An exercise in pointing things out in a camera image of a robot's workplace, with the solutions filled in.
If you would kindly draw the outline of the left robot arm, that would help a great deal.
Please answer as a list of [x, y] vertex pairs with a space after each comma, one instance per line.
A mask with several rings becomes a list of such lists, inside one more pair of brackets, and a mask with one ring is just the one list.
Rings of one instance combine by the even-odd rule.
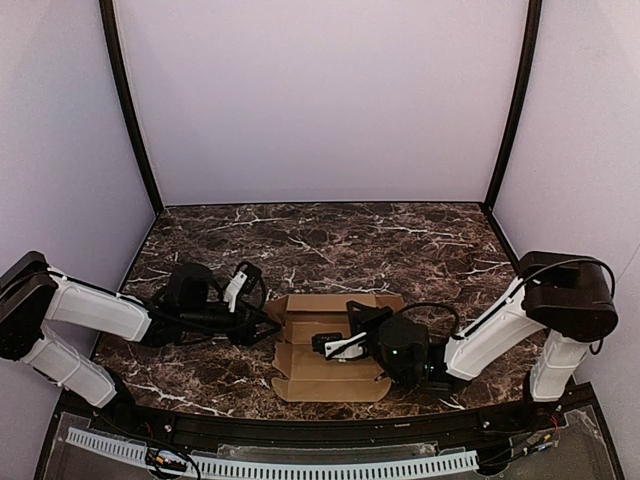
[[224, 336], [253, 346], [278, 333], [265, 311], [261, 270], [241, 262], [220, 285], [205, 265], [184, 263], [151, 298], [109, 291], [53, 268], [38, 251], [24, 254], [1, 276], [1, 357], [31, 366], [57, 387], [104, 410], [134, 400], [119, 375], [81, 354], [59, 324], [160, 348]]

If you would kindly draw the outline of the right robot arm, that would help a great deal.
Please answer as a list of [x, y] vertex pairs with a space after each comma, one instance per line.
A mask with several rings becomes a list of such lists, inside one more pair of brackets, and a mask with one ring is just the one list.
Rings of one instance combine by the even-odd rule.
[[521, 341], [545, 331], [524, 390], [533, 402], [551, 403], [561, 398], [585, 356], [595, 354], [617, 327], [615, 289], [615, 274], [602, 260], [530, 251], [494, 304], [465, 328], [454, 326], [444, 342], [431, 342], [427, 326], [407, 317], [410, 306], [393, 311], [350, 301], [350, 336], [323, 353], [341, 362], [372, 358], [399, 385], [448, 395]]

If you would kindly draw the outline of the brown cardboard box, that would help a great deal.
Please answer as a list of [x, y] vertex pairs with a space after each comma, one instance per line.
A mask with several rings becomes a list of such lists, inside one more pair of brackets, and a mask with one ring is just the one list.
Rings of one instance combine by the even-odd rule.
[[377, 402], [391, 388], [391, 380], [371, 358], [327, 360], [312, 348], [316, 334], [351, 336], [347, 303], [369, 307], [405, 306], [402, 297], [376, 294], [291, 294], [265, 305], [269, 318], [282, 326], [275, 344], [274, 368], [284, 377], [272, 381], [275, 393], [287, 402]]

